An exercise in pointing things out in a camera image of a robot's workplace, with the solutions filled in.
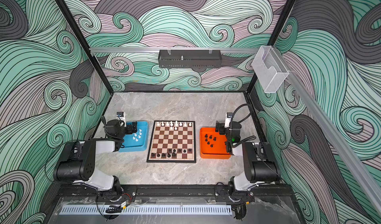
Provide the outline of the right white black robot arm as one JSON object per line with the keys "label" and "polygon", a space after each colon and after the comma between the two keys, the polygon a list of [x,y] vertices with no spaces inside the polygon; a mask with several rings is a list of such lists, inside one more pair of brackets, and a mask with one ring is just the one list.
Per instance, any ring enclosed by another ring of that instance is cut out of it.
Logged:
{"label": "right white black robot arm", "polygon": [[249,192],[254,187],[282,180],[276,161],[267,155],[265,144],[256,143],[256,135],[241,137],[242,122],[253,113],[251,104],[242,104],[234,112],[226,114],[224,123],[216,122],[215,131],[227,139],[226,152],[243,158],[244,171],[228,182],[229,195]]}

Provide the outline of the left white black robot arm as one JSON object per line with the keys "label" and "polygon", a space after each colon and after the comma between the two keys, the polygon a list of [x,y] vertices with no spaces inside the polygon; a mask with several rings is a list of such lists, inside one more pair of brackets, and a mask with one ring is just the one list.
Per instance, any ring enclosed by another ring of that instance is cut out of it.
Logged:
{"label": "left white black robot arm", "polygon": [[65,184],[84,184],[100,193],[110,192],[117,197],[123,195],[119,179],[98,170],[96,155],[118,152],[123,149],[124,137],[138,132],[136,121],[127,123],[122,112],[115,120],[106,121],[101,117],[105,138],[93,138],[84,141],[69,141],[63,150],[53,171],[54,181]]}

